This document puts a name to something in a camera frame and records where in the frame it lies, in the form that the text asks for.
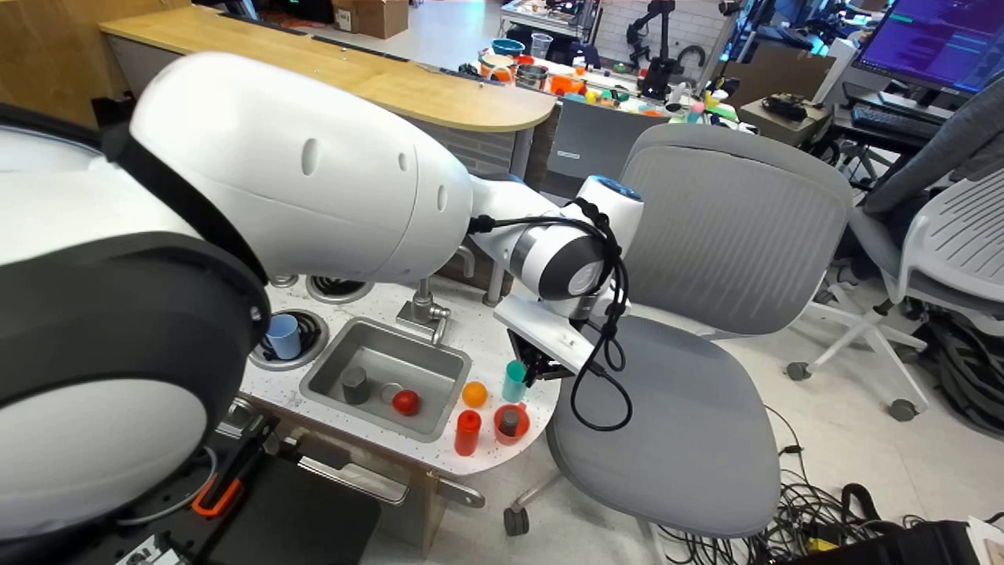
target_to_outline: monitor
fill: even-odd
[[[1004,0],[897,0],[857,63],[976,94],[1004,72]]]

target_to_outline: office chair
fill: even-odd
[[[775,333],[813,298],[850,217],[850,188],[825,163],[769,138],[712,126],[656,126],[624,176],[646,201],[628,251],[631,301],[725,333]],[[577,490],[675,530],[759,534],[778,505],[778,449],[747,370],[715,342],[628,314],[628,367],[615,380],[634,417],[615,433],[584,427],[562,386],[549,449]],[[584,380],[577,408],[618,421],[624,399]],[[505,530],[527,534],[527,502]]]
[[[904,380],[913,399],[888,402],[888,414],[913,421],[926,405],[922,386],[900,364],[891,342],[926,348],[904,336],[888,314],[916,298],[966,314],[976,326],[1001,333],[1004,314],[1004,78],[957,110],[938,135],[850,217],[850,232],[879,267],[885,301],[853,311],[841,286],[838,304],[809,304],[806,317],[835,320],[844,330],[816,361],[788,364],[791,380],[813,377],[850,342],[863,339],[885,374]]]

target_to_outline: box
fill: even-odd
[[[392,38],[408,28],[408,0],[358,0],[351,31]]]

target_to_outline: floor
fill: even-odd
[[[424,0],[411,9],[408,31],[389,41],[333,35],[417,63],[458,66],[496,35],[496,22],[496,0]],[[866,483],[888,518],[1001,512],[1004,443],[963,427],[941,405],[913,424],[891,421],[882,411],[891,389],[869,352],[847,352],[806,383],[784,377],[788,361],[813,358],[828,336],[835,333],[794,323],[775,336],[722,342],[750,370],[762,402],[797,427],[813,483]],[[784,427],[775,427],[775,439],[791,443]],[[449,509],[427,559],[392,537],[377,537],[364,562],[659,562],[649,530],[590,502],[571,483],[558,483],[530,505],[530,537],[505,537],[502,509],[549,474],[552,458],[540,443],[524,458],[471,480],[486,493],[486,509]]]

